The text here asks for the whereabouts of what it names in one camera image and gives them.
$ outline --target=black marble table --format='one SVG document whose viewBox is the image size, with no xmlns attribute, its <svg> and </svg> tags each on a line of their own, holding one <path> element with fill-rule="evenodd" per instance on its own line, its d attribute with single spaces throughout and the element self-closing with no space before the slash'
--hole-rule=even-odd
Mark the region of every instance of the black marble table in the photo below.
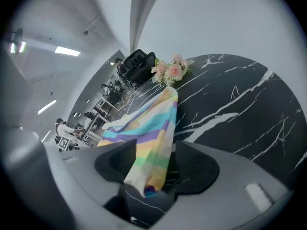
<svg viewBox="0 0 307 230">
<path fill-rule="evenodd" d="M 173 86 L 178 92 L 174 142 L 185 140 L 244 156 L 294 189 L 307 155 L 307 124 L 289 87 L 268 68 L 244 57 L 214 54 L 188 60 L 192 72 Z M 114 120 L 136 111 L 164 88 L 149 80 L 130 91 Z M 163 209 L 153 198 L 142 200 L 128 192 L 126 196 L 158 214 L 170 207 Z M 145 228 L 153 224 L 146 217 L 131 221 Z"/>
</svg>

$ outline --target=rainbow striped fabric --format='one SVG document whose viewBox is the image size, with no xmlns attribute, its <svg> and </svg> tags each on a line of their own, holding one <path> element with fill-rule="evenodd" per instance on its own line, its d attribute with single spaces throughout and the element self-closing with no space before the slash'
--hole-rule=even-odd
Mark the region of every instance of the rainbow striped fabric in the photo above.
<svg viewBox="0 0 307 230">
<path fill-rule="evenodd" d="M 137 140 L 136 160 L 125 183 L 134 186 L 143 197 L 161 190 L 172 151 L 178 93 L 166 87 L 141 109 L 120 120 L 106 123 L 98 146 L 123 140 Z"/>
</svg>

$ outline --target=green leaf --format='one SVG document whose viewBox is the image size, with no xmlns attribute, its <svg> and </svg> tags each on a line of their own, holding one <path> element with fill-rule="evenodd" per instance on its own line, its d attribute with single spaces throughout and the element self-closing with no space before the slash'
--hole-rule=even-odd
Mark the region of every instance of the green leaf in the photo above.
<svg viewBox="0 0 307 230">
<path fill-rule="evenodd" d="M 157 66 L 159 61 L 160 60 L 158 58 L 156 58 L 155 61 L 154 61 L 154 65 Z"/>
</svg>

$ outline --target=linear ceiling light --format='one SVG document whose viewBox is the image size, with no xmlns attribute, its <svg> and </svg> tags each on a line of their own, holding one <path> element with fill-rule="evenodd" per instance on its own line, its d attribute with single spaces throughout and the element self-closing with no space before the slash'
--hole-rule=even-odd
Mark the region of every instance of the linear ceiling light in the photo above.
<svg viewBox="0 0 307 230">
<path fill-rule="evenodd" d="M 63 48 L 60 46 L 56 48 L 56 51 L 54 51 L 54 53 L 65 54 L 65 55 L 70 55 L 70 56 L 78 56 L 80 54 L 79 51 L 75 51 L 69 48 Z"/>
<path fill-rule="evenodd" d="M 49 135 L 49 133 L 51 132 L 51 130 L 50 131 L 48 131 L 48 133 L 45 135 L 45 137 L 42 139 L 42 142 L 46 139 L 46 137 Z"/>
<path fill-rule="evenodd" d="M 43 111 L 45 111 L 48 107 L 52 106 L 57 100 L 54 100 L 50 102 L 48 105 L 44 106 L 42 109 L 38 111 L 38 114 L 41 114 Z"/>
<path fill-rule="evenodd" d="M 25 45 L 26 45 L 26 42 L 21 43 L 19 53 L 22 53 L 24 51 Z M 11 53 L 15 53 L 15 44 L 11 44 Z"/>
</svg>

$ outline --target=blue stripe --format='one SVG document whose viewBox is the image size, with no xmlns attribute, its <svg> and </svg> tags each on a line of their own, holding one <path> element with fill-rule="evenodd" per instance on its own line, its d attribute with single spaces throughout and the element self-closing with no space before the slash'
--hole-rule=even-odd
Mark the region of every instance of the blue stripe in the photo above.
<svg viewBox="0 0 307 230">
<path fill-rule="evenodd" d="M 121 131 L 119 133 L 114 133 L 111 131 L 105 131 L 103 137 L 106 138 L 115 138 L 118 134 L 121 135 L 143 135 L 154 130 L 160 130 L 163 127 L 163 124 L 166 120 L 169 119 L 170 122 L 176 123 L 176 113 L 177 108 L 171 107 L 166 113 L 157 114 L 148 120 L 142 127 L 139 127 L 134 130 Z"/>
</svg>

